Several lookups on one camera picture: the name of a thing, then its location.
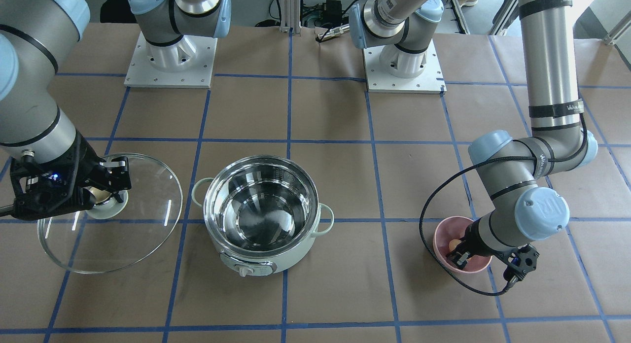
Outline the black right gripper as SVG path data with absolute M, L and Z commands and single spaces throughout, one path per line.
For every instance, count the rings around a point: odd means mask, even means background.
M 107 180 L 106 172 L 114 178 Z M 70 148 L 49 163 L 39 164 L 32 156 L 11 160 L 14 200 L 10 215 L 39 220 L 91 209 L 97 200 L 90 187 L 99 189 L 99 203 L 110 199 L 124 203 L 124 195 L 132 188 L 131 180 L 124 177 L 129 177 L 128 156 L 104 160 L 76 132 Z

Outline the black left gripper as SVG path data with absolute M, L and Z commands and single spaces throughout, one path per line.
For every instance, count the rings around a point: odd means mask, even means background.
M 506 265 L 503 278 L 508 283 L 522 281 L 537 267 L 539 252 L 531 244 L 521 248 L 492 249 L 480 235 L 480 221 L 475 220 L 465 230 L 462 243 L 446 256 L 449 265 L 463 273 L 479 273 L 482 269 L 481 256 L 490 256 Z

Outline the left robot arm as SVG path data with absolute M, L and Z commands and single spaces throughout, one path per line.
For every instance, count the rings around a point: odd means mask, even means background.
M 568 21 L 572 4 L 573 0 L 518 0 L 532 136 L 514 139 L 497 130 L 469 146 L 471 168 L 494 209 L 455 233 L 439 224 L 434 239 L 444 236 L 444 254 L 438 245 L 421 239 L 450 276 L 466 269 L 474 256 L 495 257 L 506 265 L 503 277 L 510 288 L 536 269 L 539 253 L 533 243 L 561 232 L 569 222 L 566 200 L 555 190 L 540 187 L 538 179 L 582 167 L 598 150 L 579 96 L 574 34 Z

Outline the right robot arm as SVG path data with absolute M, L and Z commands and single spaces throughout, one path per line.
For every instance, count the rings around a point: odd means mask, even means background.
M 128 0 L 155 58 L 192 64 L 187 36 L 228 35 L 231 0 Z M 127 156 L 99 156 L 48 87 L 90 21 L 86 0 L 1 0 L 1 148 L 11 156 L 13 203 L 2 216 L 40 220 L 85 210 L 109 219 L 128 203 Z

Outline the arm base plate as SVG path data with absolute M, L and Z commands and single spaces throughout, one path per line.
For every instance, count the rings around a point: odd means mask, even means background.
M 158 47 L 140 34 L 124 85 L 209 89 L 217 44 L 217 38 L 185 35 L 172 46 Z
M 394 45 L 369 47 L 362 53 L 369 92 L 440 94 L 447 90 L 433 40 L 419 54 Z

